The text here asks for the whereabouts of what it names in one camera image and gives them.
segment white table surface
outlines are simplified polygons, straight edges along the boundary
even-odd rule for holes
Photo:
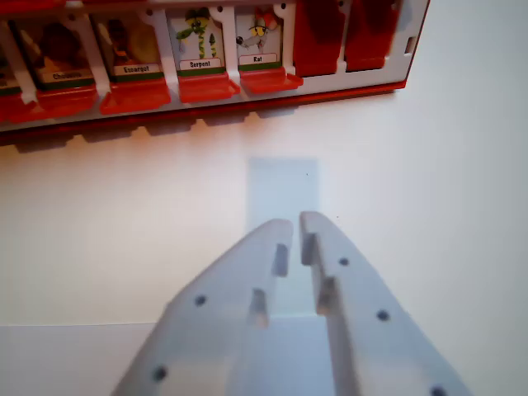
[[[0,325],[154,322],[257,221],[317,209],[475,394],[526,394],[527,17],[525,0],[433,0],[394,94],[1,147]],[[310,315],[293,259],[275,314]],[[150,328],[2,328],[0,394],[71,394],[80,372],[108,392]],[[110,370],[87,352],[103,349]]]

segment game card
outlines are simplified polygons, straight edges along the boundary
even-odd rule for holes
[[[78,33],[58,18],[20,19],[10,25],[38,88],[63,89],[94,83]]]
[[[225,72],[222,24],[208,8],[167,11],[167,22],[179,76]]]
[[[91,19],[112,82],[163,77],[155,30],[137,12],[93,14]]]
[[[242,71],[282,66],[282,20],[273,6],[237,7],[238,69]]]

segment rat card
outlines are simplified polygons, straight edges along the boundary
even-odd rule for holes
[[[235,25],[239,70],[282,66],[282,20],[273,6],[237,7]]]

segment cartoon rat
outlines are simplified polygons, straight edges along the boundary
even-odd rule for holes
[[[268,31],[275,30],[277,25],[277,19],[272,8],[262,11],[257,7],[255,8],[255,21],[253,26],[249,28],[252,36],[246,40],[241,36],[237,37],[237,44],[246,49],[252,45],[256,45],[258,51],[263,54],[264,45],[267,40],[267,33]]]

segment cartoon snake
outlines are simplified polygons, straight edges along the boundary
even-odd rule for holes
[[[198,35],[198,51],[200,52],[200,59],[205,58],[205,28],[209,24],[209,21],[209,9],[206,7],[186,12],[185,22],[189,27],[183,31],[178,31],[176,34],[176,38],[180,42],[180,52],[184,52],[182,48],[182,40],[194,33]],[[209,46],[213,58],[216,58],[216,39],[215,35],[212,33],[209,36]]]

